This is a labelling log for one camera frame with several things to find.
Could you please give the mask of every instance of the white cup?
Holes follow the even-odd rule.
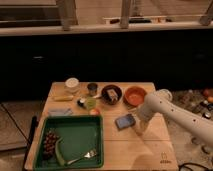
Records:
[[[65,81],[65,88],[70,93],[76,93],[79,90],[79,80],[77,78],[69,78]]]

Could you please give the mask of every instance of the cable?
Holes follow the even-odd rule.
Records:
[[[209,169],[209,168],[207,168],[207,167],[205,167],[205,166],[203,166],[203,165],[200,165],[200,164],[197,164],[197,163],[191,163],[191,162],[188,162],[188,163],[183,163],[183,164],[181,164],[180,166],[179,166],[179,171],[181,171],[181,169],[183,169],[183,168],[186,168],[186,169],[188,169],[188,170],[190,170],[190,171],[193,171],[193,169],[191,169],[190,167],[188,167],[188,166],[186,166],[186,165],[191,165],[191,166],[197,166],[197,167],[199,167],[199,168],[203,168],[204,169],[204,171],[208,171],[208,170],[211,170],[211,169]]]
[[[21,128],[18,126],[18,124],[16,123],[15,119],[13,118],[13,116],[11,115],[11,113],[8,111],[8,109],[4,106],[3,103],[0,103],[1,107],[4,109],[4,111],[8,114],[8,116],[10,117],[10,119],[13,121],[14,125],[16,126],[16,128],[19,130],[19,132],[22,134],[22,136],[24,137],[24,139],[27,141],[28,144],[30,144],[28,138],[25,136],[24,132],[21,130]]]
[[[37,126],[38,126],[37,117],[33,116],[32,121],[31,121],[31,126],[30,126],[29,139],[28,139],[28,141],[30,143],[27,144],[26,152],[25,152],[25,155],[24,155],[24,162],[23,162],[23,165],[22,165],[22,171],[27,171],[25,169],[24,165],[25,165],[25,162],[27,160],[27,156],[29,154],[30,147],[31,147],[31,144],[32,144],[32,141],[33,141],[33,137],[34,137],[34,133],[35,133],[35,129],[36,129]]]

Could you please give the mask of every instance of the black cabinet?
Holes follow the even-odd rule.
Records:
[[[213,86],[212,30],[0,37],[0,99],[46,98],[53,81]]]

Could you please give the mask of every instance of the green tray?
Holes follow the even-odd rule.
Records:
[[[49,160],[43,160],[44,135],[49,130],[54,131],[62,138],[59,148],[66,161],[78,158],[94,148],[96,148],[98,155],[90,159],[79,160],[69,166],[60,166],[55,155]],[[101,116],[48,117],[44,121],[33,164],[34,170],[98,168],[103,166],[103,162],[103,122]]]

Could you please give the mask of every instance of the floor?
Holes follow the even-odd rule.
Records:
[[[189,91],[172,92],[174,97],[173,103],[187,110],[193,110],[197,115],[201,115],[207,111],[205,108],[199,108],[199,110],[196,108],[196,110],[194,110],[195,107],[189,105],[192,103],[198,104],[204,100],[200,91],[194,90],[193,94],[188,92]],[[190,94],[190,98],[188,99],[186,98],[188,97],[186,96],[187,93]],[[31,119],[33,116],[37,116],[39,119],[44,103],[44,101],[21,101],[5,102],[3,105],[15,119],[24,135],[28,137]],[[178,164],[193,162],[213,169],[213,152],[210,151],[210,154],[205,153],[201,148],[203,144],[192,143],[191,139],[193,136],[189,132],[185,131],[170,119],[165,118],[165,120],[168,125]],[[0,170],[22,170],[26,140],[2,107],[0,108],[0,135]],[[6,150],[16,147],[19,147],[19,149]]]

